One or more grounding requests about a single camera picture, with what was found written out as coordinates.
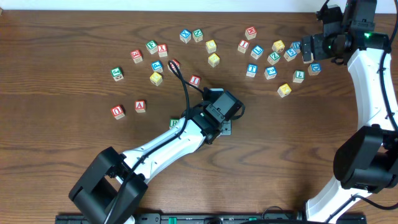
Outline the green R block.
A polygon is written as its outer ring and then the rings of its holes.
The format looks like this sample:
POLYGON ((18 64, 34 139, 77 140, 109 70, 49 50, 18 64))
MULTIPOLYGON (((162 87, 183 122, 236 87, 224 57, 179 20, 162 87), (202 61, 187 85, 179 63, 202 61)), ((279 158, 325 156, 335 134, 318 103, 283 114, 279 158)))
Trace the green R block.
POLYGON ((179 122, 179 119, 171 118, 169 121, 169 128, 172 129, 175 125, 178 124, 178 122, 179 122))

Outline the blue D block right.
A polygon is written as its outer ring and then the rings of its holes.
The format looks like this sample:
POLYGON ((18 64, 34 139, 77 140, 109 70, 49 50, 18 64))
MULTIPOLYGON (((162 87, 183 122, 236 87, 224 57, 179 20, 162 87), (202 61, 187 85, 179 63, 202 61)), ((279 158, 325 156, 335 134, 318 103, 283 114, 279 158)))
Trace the blue D block right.
POLYGON ((308 74, 310 76, 318 75, 321 72, 322 68, 319 63, 311 63, 308 67, 308 74))

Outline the blue 5 block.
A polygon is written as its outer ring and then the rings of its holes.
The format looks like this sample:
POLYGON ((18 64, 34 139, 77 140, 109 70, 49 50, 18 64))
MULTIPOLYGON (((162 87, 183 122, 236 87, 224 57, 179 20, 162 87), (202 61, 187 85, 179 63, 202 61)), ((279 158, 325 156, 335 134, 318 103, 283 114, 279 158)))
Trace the blue 5 block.
POLYGON ((297 56, 297 52, 293 48, 289 48, 284 53, 284 58, 286 61, 291 61, 297 56))

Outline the yellow block soccer side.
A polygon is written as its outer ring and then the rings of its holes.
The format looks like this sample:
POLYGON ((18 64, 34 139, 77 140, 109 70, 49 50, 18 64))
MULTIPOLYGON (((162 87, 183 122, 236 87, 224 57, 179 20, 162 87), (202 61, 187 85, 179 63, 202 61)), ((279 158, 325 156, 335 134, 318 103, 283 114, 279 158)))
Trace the yellow block soccer side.
POLYGON ((285 45, 282 40, 275 41, 272 45, 272 50, 277 52, 278 54, 283 52, 285 49, 285 45))

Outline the green Z block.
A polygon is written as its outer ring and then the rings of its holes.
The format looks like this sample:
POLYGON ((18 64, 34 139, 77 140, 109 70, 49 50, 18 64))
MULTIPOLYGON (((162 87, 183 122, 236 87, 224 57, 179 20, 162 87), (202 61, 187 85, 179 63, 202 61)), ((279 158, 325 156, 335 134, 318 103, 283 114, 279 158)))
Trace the green Z block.
POLYGON ((267 61, 271 64, 271 65, 275 65, 278 61, 280 60, 280 55, 277 52, 273 52, 271 53, 268 58, 267 61))

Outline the blue 2 block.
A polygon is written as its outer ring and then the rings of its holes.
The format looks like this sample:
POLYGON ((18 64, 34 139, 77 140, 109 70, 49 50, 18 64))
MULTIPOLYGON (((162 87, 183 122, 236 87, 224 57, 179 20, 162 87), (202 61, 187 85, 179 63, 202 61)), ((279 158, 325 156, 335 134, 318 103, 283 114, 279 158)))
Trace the blue 2 block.
POLYGON ((265 69, 264 74, 265 74, 266 79, 267 79, 267 80, 270 80, 270 79, 273 79, 273 78, 276 77, 276 75, 277 75, 277 70, 276 70, 276 68, 275 68, 274 66, 267 67, 267 68, 265 69))

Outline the yellow K block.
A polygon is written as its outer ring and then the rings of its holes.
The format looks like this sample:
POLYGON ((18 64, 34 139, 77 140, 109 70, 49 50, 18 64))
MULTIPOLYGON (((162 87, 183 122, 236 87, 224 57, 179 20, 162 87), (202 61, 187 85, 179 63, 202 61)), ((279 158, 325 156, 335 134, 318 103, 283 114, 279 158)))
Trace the yellow K block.
POLYGON ((287 83, 285 83, 278 88, 277 92, 278 92, 279 96, 281 98, 283 98, 283 97, 289 95, 292 92, 292 89, 287 83))

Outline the blue L block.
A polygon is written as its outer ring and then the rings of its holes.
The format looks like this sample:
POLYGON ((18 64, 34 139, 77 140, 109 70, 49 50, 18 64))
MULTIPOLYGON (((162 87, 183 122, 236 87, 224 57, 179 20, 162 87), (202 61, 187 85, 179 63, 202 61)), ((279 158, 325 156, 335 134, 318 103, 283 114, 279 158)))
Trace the blue L block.
POLYGON ((264 52, 264 49, 260 45, 256 45, 255 47, 253 47, 253 49, 251 51, 251 57, 257 60, 261 57, 263 52, 264 52))

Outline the red block top right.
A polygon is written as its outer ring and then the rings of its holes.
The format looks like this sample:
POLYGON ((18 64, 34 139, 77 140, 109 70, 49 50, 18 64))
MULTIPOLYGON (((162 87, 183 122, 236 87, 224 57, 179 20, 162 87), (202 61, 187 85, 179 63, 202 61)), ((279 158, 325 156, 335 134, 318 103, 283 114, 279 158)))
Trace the red block top right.
POLYGON ((245 36, 247 40, 254 39, 257 35, 257 30, 254 26, 248 27, 245 29, 245 36))

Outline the red U block middle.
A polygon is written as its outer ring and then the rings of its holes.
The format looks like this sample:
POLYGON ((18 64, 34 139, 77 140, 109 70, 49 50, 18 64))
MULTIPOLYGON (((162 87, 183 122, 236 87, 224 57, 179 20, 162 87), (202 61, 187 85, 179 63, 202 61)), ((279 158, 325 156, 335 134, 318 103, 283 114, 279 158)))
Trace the red U block middle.
POLYGON ((179 62, 177 61, 177 60, 175 60, 175 59, 173 59, 173 60, 171 60, 171 64, 167 64, 167 67, 168 67, 168 69, 172 72, 173 70, 174 71, 177 71, 176 69, 175 69, 175 66, 177 66, 177 68, 178 69, 180 69, 180 64, 179 64, 179 62))

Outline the red u block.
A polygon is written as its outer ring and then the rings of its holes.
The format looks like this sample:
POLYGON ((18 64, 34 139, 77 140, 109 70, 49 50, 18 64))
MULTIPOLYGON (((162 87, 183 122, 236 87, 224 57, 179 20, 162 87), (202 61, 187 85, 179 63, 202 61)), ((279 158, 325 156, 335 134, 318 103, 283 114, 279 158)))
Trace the red u block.
POLYGON ((111 113, 115 119, 121 119, 125 117, 125 113, 121 105, 117 105, 114 108, 112 108, 111 113))
POLYGON ((177 66, 177 68, 178 69, 180 69, 180 64, 179 64, 179 62, 177 61, 177 60, 175 60, 175 59, 173 59, 173 60, 171 60, 171 64, 167 64, 167 67, 168 67, 168 69, 172 72, 173 70, 174 71, 177 71, 176 69, 175 69, 175 66, 177 66))

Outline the yellow block upper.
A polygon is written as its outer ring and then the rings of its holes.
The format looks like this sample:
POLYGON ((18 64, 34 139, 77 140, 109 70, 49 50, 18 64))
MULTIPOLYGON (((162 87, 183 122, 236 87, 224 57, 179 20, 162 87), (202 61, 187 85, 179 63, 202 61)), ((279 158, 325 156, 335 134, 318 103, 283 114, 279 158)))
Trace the yellow block upper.
POLYGON ((207 51, 209 54, 212 54, 213 52, 216 52, 216 50, 217 50, 217 45, 216 45, 216 42, 215 42, 214 40, 209 40, 209 41, 207 41, 207 42, 205 43, 205 45, 206 45, 206 51, 207 51))

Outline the red U block near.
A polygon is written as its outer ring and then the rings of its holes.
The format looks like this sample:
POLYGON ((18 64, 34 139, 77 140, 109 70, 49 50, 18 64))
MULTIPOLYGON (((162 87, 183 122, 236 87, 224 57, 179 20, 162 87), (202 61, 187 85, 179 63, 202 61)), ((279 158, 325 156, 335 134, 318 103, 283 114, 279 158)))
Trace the red U block near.
POLYGON ((125 117, 125 113, 121 105, 117 105, 114 108, 112 108, 111 113, 115 119, 121 119, 125 117))

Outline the green F block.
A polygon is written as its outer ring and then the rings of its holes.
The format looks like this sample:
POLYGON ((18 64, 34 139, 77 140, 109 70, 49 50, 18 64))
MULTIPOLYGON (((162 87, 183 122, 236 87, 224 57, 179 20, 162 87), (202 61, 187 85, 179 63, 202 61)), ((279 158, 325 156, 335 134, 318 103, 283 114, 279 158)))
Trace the green F block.
POLYGON ((154 53, 158 52, 158 45, 157 45, 157 42, 154 40, 148 41, 146 43, 146 48, 150 54, 154 54, 154 53))

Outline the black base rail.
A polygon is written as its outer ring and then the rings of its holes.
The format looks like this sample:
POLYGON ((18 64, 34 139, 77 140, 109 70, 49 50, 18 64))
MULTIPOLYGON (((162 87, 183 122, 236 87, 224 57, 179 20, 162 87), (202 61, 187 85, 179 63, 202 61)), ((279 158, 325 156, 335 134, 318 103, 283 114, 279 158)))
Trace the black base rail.
MULTIPOLYGON (((265 215, 249 214, 249 215, 161 215, 159 213, 142 213, 133 216, 135 223, 141 224, 205 224, 205 223, 244 223, 257 220, 288 220, 292 223, 294 220, 300 220, 303 223, 303 216, 294 213, 282 213, 277 211, 267 212, 265 215)), ((87 224, 90 223, 83 215, 57 215, 55 217, 56 224, 87 224)), ((364 215, 346 214, 337 219, 336 223, 341 224, 367 224, 364 215)))

